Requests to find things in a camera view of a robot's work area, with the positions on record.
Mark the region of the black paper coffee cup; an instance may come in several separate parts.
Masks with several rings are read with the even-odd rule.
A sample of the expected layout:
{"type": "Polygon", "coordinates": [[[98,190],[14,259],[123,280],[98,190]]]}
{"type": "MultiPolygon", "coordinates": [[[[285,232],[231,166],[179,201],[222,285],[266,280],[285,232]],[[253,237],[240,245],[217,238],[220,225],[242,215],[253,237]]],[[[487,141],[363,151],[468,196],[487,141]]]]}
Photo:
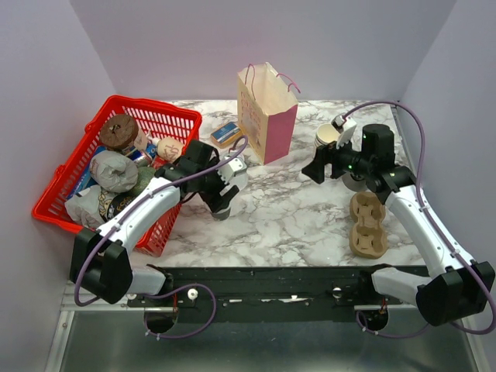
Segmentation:
{"type": "Polygon", "coordinates": [[[228,207],[228,208],[225,208],[223,210],[220,210],[218,212],[213,213],[212,217],[216,220],[224,221],[224,220],[228,219],[228,217],[230,216],[230,212],[231,212],[231,208],[228,207]]]}

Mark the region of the pink and cream paper bag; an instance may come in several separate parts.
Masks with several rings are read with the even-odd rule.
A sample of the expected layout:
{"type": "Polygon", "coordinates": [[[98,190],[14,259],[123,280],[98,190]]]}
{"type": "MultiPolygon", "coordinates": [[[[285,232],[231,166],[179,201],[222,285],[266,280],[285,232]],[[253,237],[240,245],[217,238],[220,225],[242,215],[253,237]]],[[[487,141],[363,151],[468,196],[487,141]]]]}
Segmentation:
{"type": "Polygon", "coordinates": [[[288,155],[300,89],[268,62],[248,64],[237,74],[238,126],[263,165],[288,155]]]}

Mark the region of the white plastic cup lid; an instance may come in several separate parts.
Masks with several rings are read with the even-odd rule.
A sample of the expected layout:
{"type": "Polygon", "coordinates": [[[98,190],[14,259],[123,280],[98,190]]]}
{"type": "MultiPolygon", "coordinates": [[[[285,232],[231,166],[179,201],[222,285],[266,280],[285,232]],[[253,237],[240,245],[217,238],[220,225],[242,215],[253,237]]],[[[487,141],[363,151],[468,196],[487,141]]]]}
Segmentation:
{"type": "Polygon", "coordinates": [[[247,173],[237,174],[230,180],[229,185],[237,186],[239,191],[243,191],[248,185],[248,179],[249,178],[247,173]]]}

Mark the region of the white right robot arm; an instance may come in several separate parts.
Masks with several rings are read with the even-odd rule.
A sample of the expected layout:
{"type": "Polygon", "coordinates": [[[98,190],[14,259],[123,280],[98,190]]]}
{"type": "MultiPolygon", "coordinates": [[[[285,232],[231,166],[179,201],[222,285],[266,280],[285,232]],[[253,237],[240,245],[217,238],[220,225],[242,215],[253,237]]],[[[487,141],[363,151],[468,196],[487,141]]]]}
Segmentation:
{"type": "Polygon", "coordinates": [[[361,148],[350,142],[354,128],[342,131],[336,141],[316,148],[302,173],[321,184],[325,167],[332,179],[349,175],[362,181],[403,225],[418,248],[429,275],[420,277],[391,266],[377,266],[357,283],[358,298],[376,302],[383,295],[414,305],[432,326],[440,326],[482,312],[495,279],[488,262],[478,263],[436,217],[429,212],[415,176],[396,164],[394,133],[386,125],[362,129],[361,148]]]}

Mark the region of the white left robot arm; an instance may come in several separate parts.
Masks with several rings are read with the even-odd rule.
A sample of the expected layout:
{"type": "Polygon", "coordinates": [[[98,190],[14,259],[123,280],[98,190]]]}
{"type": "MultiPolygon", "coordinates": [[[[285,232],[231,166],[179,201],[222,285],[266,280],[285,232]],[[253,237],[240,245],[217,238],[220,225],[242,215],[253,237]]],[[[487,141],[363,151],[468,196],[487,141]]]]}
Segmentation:
{"type": "Polygon", "coordinates": [[[167,304],[172,288],[167,275],[150,265],[132,267],[129,255],[143,235],[171,209],[190,195],[199,195],[212,217],[225,220],[231,202],[239,193],[235,179],[246,173],[243,151],[247,138],[242,136],[224,156],[213,146],[193,140],[184,154],[156,171],[145,189],[116,217],[97,229],[83,228],[74,239],[70,279],[74,301],[85,289],[109,304],[126,295],[143,295],[156,306],[167,304]]]}

